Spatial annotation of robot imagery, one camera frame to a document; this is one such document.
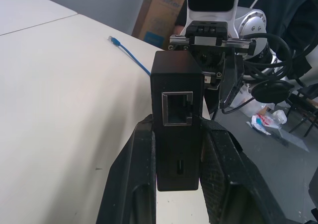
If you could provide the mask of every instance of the black chair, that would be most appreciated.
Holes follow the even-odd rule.
[[[287,117],[290,115],[292,110],[297,110],[304,116],[302,121],[297,126],[295,126],[289,133],[292,133],[293,131],[295,131],[306,121],[310,121],[311,125],[309,129],[307,130],[306,134],[304,135],[304,137],[306,137],[309,134],[309,132],[312,130],[314,126],[318,128],[316,124],[318,121],[318,109],[313,104],[307,101],[307,98],[312,100],[312,99],[315,99],[317,96],[318,96],[318,84],[315,84],[315,85],[300,89],[297,95],[292,94],[286,100],[286,102],[291,106],[291,108],[289,109],[286,115]]]

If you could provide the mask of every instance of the floor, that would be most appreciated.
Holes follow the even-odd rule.
[[[300,114],[292,112],[283,129],[290,131],[300,119]],[[271,136],[258,133],[246,123],[250,118],[239,111],[229,115],[219,112],[216,120],[236,137],[257,165],[286,218],[302,224],[315,221],[308,185],[318,167],[318,129],[313,128],[303,139],[307,152],[293,144],[286,147]],[[301,138],[309,126],[307,122],[293,134]]]

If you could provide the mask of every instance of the table surface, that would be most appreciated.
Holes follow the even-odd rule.
[[[110,35],[151,70],[158,48],[83,15],[0,36],[0,223],[95,223],[110,166],[152,112],[148,75]],[[158,224],[208,223],[201,189],[157,199]]]
[[[50,0],[0,0],[0,35],[75,14]]]

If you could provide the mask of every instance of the black box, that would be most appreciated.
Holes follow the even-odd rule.
[[[156,52],[151,93],[158,190],[196,190],[204,75],[188,51]]]

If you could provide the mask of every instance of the gray wall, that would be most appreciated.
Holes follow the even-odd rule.
[[[131,34],[143,0],[52,0],[60,5]]]

